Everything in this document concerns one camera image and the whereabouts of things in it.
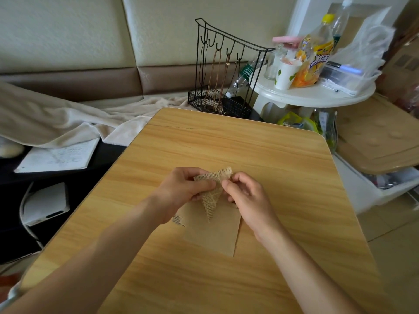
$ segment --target black metal rack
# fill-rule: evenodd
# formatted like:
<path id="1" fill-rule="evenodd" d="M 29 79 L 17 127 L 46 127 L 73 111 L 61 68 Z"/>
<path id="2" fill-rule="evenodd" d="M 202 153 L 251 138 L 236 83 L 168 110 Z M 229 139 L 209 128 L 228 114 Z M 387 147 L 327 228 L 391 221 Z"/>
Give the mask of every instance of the black metal rack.
<path id="1" fill-rule="evenodd" d="M 246 88 L 242 88 L 240 91 L 236 88 L 235 92 L 231 90 L 233 91 L 232 97 L 227 97 L 223 91 L 224 89 L 230 89 L 233 80 L 239 81 L 240 63 L 245 51 L 249 56 L 256 57 L 257 54 L 256 61 L 259 61 L 261 55 L 263 56 L 262 61 L 265 61 L 266 54 L 275 49 L 262 47 L 233 36 L 208 24 L 202 18 L 198 18 L 195 21 L 198 24 L 195 89 L 189 92 L 189 103 L 203 112 L 248 119 L 252 111 L 249 103 L 252 99 L 261 68 L 256 69 L 255 72 L 250 75 L 249 84 Z M 225 45 L 226 50 L 224 60 L 222 49 L 225 41 L 226 43 L 229 43 L 229 45 Z M 234 62 L 234 72 L 231 73 L 232 68 L 230 68 L 229 71 L 229 67 L 232 65 L 230 57 L 232 56 L 233 51 L 235 51 L 235 47 L 237 50 L 236 61 Z M 207 64 L 207 53 L 209 48 L 213 48 L 212 50 L 215 49 L 211 67 L 208 67 Z M 211 68 L 209 75 L 207 75 L 208 68 Z"/>

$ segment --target pink lid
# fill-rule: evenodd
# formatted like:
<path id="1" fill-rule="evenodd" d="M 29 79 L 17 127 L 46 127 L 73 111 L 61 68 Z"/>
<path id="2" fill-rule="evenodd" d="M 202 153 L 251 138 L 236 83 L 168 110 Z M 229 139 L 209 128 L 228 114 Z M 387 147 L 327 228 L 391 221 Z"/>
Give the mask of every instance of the pink lid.
<path id="1" fill-rule="evenodd" d="M 303 39 L 302 36 L 276 36 L 272 38 L 274 43 L 299 43 Z"/>

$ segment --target bottle cap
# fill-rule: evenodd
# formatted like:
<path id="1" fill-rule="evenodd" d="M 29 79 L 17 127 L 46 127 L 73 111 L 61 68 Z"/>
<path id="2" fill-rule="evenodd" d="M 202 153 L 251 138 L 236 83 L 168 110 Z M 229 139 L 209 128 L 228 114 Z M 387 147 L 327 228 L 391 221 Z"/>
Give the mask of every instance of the bottle cap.
<path id="1" fill-rule="evenodd" d="M 326 14 L 325 16 L 323 16 L 323 19 L 321 21 L 323 23 L 332 23 L 334 18 L 335 18 L 334 14 Z"/>
<path id="2" fill-rule="evenodd" d="M 342 2 L 343 7 L 348 7 L 351 4 L 352 4 L 352 0 L 343 0 Z"/>

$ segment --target paper cup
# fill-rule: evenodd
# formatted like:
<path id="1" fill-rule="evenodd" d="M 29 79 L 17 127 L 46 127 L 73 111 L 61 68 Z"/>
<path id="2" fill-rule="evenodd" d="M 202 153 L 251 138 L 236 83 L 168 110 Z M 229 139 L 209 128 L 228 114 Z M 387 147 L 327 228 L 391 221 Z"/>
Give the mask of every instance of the paper cup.
<path id="1" fill-rule="evenodd" d="M 280 90 L 287 90 L 290 88 L 302 62 L 298 59 L 284 63 L 280 60 L 278 64 L 278 72 L 276 73 L 275 88 Z"/>

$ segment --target wood grain tabletop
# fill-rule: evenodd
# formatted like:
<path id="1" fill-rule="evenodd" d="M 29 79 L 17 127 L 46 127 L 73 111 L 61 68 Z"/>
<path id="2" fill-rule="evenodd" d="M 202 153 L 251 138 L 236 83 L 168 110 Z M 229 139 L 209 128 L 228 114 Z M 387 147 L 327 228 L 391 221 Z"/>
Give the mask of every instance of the wood grain tabletop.
<path id="1" fill-rule="evenodd" d="M 393 312 L 320 135 L 176 108 L 160 110 L 138 134 L 28 269 L 21 290 L 91 243 L 177 166 L 252 175 L 291 235 L 349 295 L 369 313 Z M 301 313 L 243 220 L 233 258 L 184 241 L 183 232 L 173 222 L 158 227 L 99 313 Z"/>

